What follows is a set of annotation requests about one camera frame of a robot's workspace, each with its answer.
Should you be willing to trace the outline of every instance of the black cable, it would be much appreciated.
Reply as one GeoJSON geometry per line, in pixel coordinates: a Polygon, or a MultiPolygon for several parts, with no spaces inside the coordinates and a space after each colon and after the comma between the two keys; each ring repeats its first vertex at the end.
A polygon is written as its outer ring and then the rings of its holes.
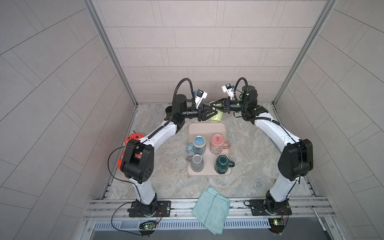
{"type": "MultiPolygon", "coordinates": [[[[235,85],[235,90],[233,91],[233,93],[234,93],[233,96],[235,97],[235,100],[237,100],[237,97],[236,97],[237,85],[239,84],[239,82],[240,82],[241,80],[243,80],[244,83],[245,83],[245,94],[248,96],[248,93],[249,93],[249,91],[248,91],[248,82],[247,82],[247,80],[246,80],[245,78],[241,77],[241,78],[239,78],[239,79],[237,80],[236,85],[235,85]]],[[[245,101],[246,101],[246,99],[243,99],[242,108],[244,107],[245,101]]]]}
{"type": "Polygon", "coordinates": [[[299,184],[300,184],[300,180],[301,180],[301,169],[303,168],[303,152],[301,151],[300,143],[301,143],[301,141],[299,142],[299,150],[300,150],[300,156],[301,156],[301,166],[300,166],[299,184]]]}
{"type": "Polygon", "coordinates": [[[156,221],[155,221],[155,227],[156,227],[156,225],[157,225],[157,219],[159,218],[159,214],[160,214],[160,211],[157,213],[157,217],[156,217],[156,221]]]}
{"type": "Polygon", "coordinates": [[[291,193],[291,191],[292,191],[293,187],[295,186],[295,184],[296,184],[296,182],[294,182],[294,184],[293,184],[293,186],[292,186],[291,190],[289,190],[289,192],[287,193],[287,196],[285,197],[285,200],[287,200],[287,198],[288,198],[288,195],[291,193]]]}
{"type": "Polygon", "coordinates": [[[284,210],[282,209],[281,210],[281,220],[283,220],[284,221],[284,214],[285,214],[285,212],[284,212],[284,210]]]}
{"type": "Polygon", "coordinates": [[[284,225],[284,229],[285,229],[285,227],[286,227],[287,224],[288,224],[288,219],[289,219],[289,214],[287,214],[287,222],[286,222],[285,225],[284,225]]]}
{"type": "Polygon", "coordinates": [[[236,116],[235,116],[235,112],[233,112],[233,116],[234,116],[235,118],[241,118],[241,116],[236,117],[236,116]]]}
{"type": "Polygon", "coordinates": [[[161,221],[161,219],[163,218],[163,213],[161,212],[161,209],[160,208],[157,208],[157,209],[159,210],[159,213],[160,213],[160,220],[155,224],[155,226],[157,226],[161,221]]]}
{"type": "Polygon", "coordinates": [[[111,169],[109,168],[109,159],[111,158],[112,153],[114,153],[116,150],[118,150],[118,149],[120,149],[120,148],[124,148],[124,147],[137,147],[137,146],[138,146],[138,144],[135,144],[135,145],[133,145],[133,146],[122,146],[122,147],[118,147],[118,148],[116,148],[115,150],[113,150],[113,151],[111,152],[111,154],[109,155],[109,157],[108,157],[108,160],[107,160],[107,167],[108,167],[108,172],[109,172],[109,174],[110,174],[114,179],[119,180],[119,181],[122,181],[122,182],[129,182],[130,184],[133,184],[133,185],[135,186],[135,188],[136,188],[136,190],[137,190],[137,193],[138,193],[138,195],[139,195],[139,198],[140,198],[139,204],[141,205],[141,195],[140,195],[139,189],[137,188],[136,184],[134,184],[133,182],[130,182],[130,181],[126,181],[126,180],[122,180],[122,179],[118,179],[118,178],[116,178],[116,177],[112,174],[111,169]]]}
{"type": "Polygon", "coordinates": [[[267,118],[267,117],[255,117],[255,118],[249,118],[249,119],[247,119],[247,118],[245,118],[245,116],[243,116],[242,115],[242,117],[243,117],[243,119],[245,120],[245,121],[247,121],[247,122],[249,122],[249,121],[252,121],[252,120],[267,120],[267,121],[271,121],[271,122],[273,122],[274,124],[276,124],[276,125],[279,125],[283,130],[284,130],[284,132],[296,143],[296,141],[293,139],[293,137],[285,130],[285,128],[281,125],[281,123],[279,123],[278,121],[276,121],[276,120],[274,120],[274,119],[271,119],[271,118],[267,118]]]}
{"type": "Polygon", "coordinates": [[[120,230],[120,229],[117,229],[117,228],[113,225],[113,223],[112,223],[113,216],[114,216],[115,213],[119,210],[119,208],[121,208],[122,206],[124,206],[124,205],[126,205],[126,204],[129,204],[129,203],[132,203],[132,202],[126,202],[126,203],[122,204],[120,207],[118,207],[118,208],[116,209],[116,211],[112,214],[112,217],[111,217],[111,225],[112,225],[112,227],[113,227],[114,229],[116,229],[117,231],[127,232],[127,233],[130,233],[130,234],[133,234],[133,235],[141,236],[141,234],[137,234],[137,233],[129,232],[129,231],[126,231],[126,230],[120,230]]]}
{"type": "MultiPolygon", "coordinates": [[[[188,81],[189,82],[189,86],[191,88],[191,94],[192,94],[192,109],[194,108],[194,106],[196,105],[195,103],[195,93],[193,92],[193,88],[192,88],[192,81],[189,79],[189,78],[183,78],[177,85],[176,85],[176,88],[175,88],[175,91],[173,93],[173,99],[172,99],[172,102],[175,101],[176,99],[176,94],[177,94],[177,91],[180,87],[180,85],[185,82],[185,81],[188,81]]],[[[169,119],[167,120],[166,123],[164,123],[164,125],[161,125],[160,127],[158,127],[155,131],[153,131],[153,133],[151,133],[149,136],[148,136],[148,139],[151,139],[151,137],[153,137],[156,133],[158,133],[161,129],[165,128],[165,126],[167,126],[169,124],[169,122],[172,120],[173,118],[173,112],[174,108],[172,106],[172,111],[171,111],[171,114],[170,114],[170,117],[169,119]]]]}
{"type": "Polygon", "coordinates": [[[243,203],[244,203],[245,206],[250,207],[251,203],[249,203],[249,205],[245,204],[245,202],[247,202],[247,201],[249,202],[249,200],[245,200],[243,203]]]}

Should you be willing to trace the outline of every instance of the dark green mug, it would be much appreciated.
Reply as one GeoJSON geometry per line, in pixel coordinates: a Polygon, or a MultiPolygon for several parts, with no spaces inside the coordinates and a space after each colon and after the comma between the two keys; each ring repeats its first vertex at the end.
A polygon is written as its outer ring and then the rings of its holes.
{"type": "Polygon", "coordinates": [[[217,157],[215,163],[215,171],[218,174],[225,174],[229,167],[234,167],[235,163],[230,161],[226,155],[220,155],[217,157]]]}

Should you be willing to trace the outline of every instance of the blue mug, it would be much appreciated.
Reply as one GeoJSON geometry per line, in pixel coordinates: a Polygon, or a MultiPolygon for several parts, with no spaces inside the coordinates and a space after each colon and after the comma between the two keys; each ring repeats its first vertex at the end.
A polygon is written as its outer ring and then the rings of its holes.
{"type": "Polygon", "coordinates": [[[193,139],[192,144],[187,145],[185,150],[187,151],[187,153],[203,155],[205,153],[205,145],[205,138],[202,136],[196,136],[193,139]]]}

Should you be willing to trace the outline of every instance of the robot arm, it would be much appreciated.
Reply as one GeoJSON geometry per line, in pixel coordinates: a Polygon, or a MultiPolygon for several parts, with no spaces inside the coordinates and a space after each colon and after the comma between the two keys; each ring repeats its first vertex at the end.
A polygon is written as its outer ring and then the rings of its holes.
{"type": "Polygon", "coordinates": [[[312,143],[308,139],[301,140],[279,122],[273,119],[272,115],[263,106],[257,105],[257,90],[253,86],[248,86],[245,78],[240,78],[236,87],[230,89],[230,85],[223,86],[228,89],[228,98],[220,99],[211,104],[216,109],[230,113],[241,112],[241,117],[245,121],[250,121],[263,130],[276,144],[281,152],[278,162],[280,174],[267,192],[265,200],[265,209],[268,213],[274,215],[288,205],[288,195],[296,182],[300,183],[300,178],[305,176],[313,168],[312,143]],[[245,86],[242,88],[240,100],[235,97],[232,100],[232,94],[240,80],[244,80],[245,86]]]}
{"type": "Polygon", "coordinates": [[[134,202],[132,212],[141,212],[151,215],[157,207],[157,196],[152,188],[150,176],[154,168],[154,153],[171,136],[175,135],[184,125],[185,118],[197,118],[205,121],[217,114],[210,106],[201,101],[207,97],[207,93],[192,91],[192,106],[187,107],[187,97],[176,94],[180,84],[189,79],[183,79],[175,89],[172,106],[166,108],[166,118],[161,125],[140,139],[131,139],[127,142],[127,148],[123,152],[123,158],[119,159],[118,168],[135,185],[137,199],[134,202]]]}

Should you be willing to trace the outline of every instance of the yellow mug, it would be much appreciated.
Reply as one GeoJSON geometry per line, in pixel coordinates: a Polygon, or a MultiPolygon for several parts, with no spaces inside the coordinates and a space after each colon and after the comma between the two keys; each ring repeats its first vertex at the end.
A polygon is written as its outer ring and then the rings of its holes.
{"type": "MultiPolygon", "coordinates": [[[[221,107],[221,103],[215,104],[215,106],[221,107]]],[[[214,123],[218,123],[221,121],[222,117],[223,117],[223,112],[220,110],[217,110],[217,114],[213,117],[210,117],[209,121],[214,122],[214,123]]]]}

